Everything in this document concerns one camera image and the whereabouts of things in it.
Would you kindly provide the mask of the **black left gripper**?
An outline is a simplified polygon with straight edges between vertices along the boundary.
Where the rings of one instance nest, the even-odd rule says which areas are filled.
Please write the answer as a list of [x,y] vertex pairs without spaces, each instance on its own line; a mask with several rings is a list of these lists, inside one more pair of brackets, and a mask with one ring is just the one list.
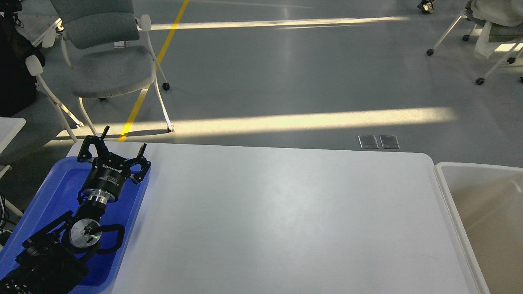
[[[108,202],[112,203],[119,200],[127,179],[130,178],[134,184],[141,183],[152,164],[144,156],[147,143],[142,144],[135,158],[126,159],[116,154],[111,154],[104,142],[109,130],[110,126],[107,125],[101,135],[86,136],[77,155],[77,162],[90,162],[92,164],[87,179],[81,188],[81,193],[88,195],[95,190],[101,190],[105,194],[109,194]],[[96,149],[97,157],[95,158],[90,152],[92,145]],[[141,169],[137,172],[132,172],[131,168],[136,165],[139,165]]]

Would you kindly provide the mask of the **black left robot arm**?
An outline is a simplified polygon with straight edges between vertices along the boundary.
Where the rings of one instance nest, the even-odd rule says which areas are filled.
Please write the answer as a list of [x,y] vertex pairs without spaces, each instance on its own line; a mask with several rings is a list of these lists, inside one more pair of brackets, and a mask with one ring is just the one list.
[[2,294],[101,294],[114,282],[149,182],[99,136],[59,160],[1,251]]

